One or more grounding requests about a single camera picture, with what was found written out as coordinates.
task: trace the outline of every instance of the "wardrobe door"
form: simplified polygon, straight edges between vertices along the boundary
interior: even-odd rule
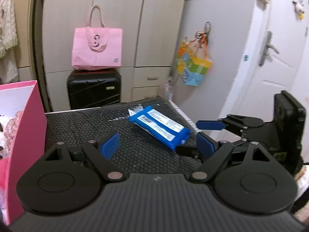
[[[72,70],[75,28],[85,27],[92,0],[44,0],[42,40],[45,73]]]
[[[135,66],[171,66],[184,0],[144,0]]]
[[[101,7],[106,27],[123,29],[122,66],[134,66],[143,0],[94,0],[93,4]],[[92,26],[99,26],[97,10]]]

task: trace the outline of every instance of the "blue wet wipes package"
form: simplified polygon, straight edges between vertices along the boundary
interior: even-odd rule
[[[151,106],[147,106],[142,111],[129,117],[129,121],[145,129],[172,151],[175,151],[178,145],[184,144],[191,133],[189,129],[166,117]]]

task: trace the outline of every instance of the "wardrobe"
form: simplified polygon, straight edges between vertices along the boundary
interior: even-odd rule
[[[42,41],[47,93],[54,111],[69,110],[67,78],[73,70],[74,30],[85,27],[91,7],[106,27],[123,29],[121,101],[157,95],[173,63],[184,0],[44,0]],[[99,26],[94,11],[92,26]]]

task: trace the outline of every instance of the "black textured table mat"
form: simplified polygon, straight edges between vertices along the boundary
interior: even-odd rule
[[[170,119],[192,131],[187,145],[195,146],[196,133],[172,105],[163,98],[145,99],[124,104],[113,104],[96,109],[47,114],[45,150],[64,141],[77,146],[87,140],[100,140],[112,130],[120,134],[120,147],[112,162],[126,175],[130,173],[185,173],[189,174],[201,163],[172,152],[149,133],[130,123],[129,108],[151,105]]]

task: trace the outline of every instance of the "door lock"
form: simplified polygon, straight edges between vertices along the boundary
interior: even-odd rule
[[[265,63],[266,57],[270,56],[270,53],[268,52],[268,49],[273,49],[274,52],[276,52],[277,54],[280,54],[279,50],[270,43],[271,38],[272,38],[272,32],[268,31],[267,32],[267,36],[266,36],[266,40],[265,40],[265,46],[264,46],[264,49],[263,49],[263,52],[262,52],[262,57],[261,57],[259,66],[263,66],[264,63]]]

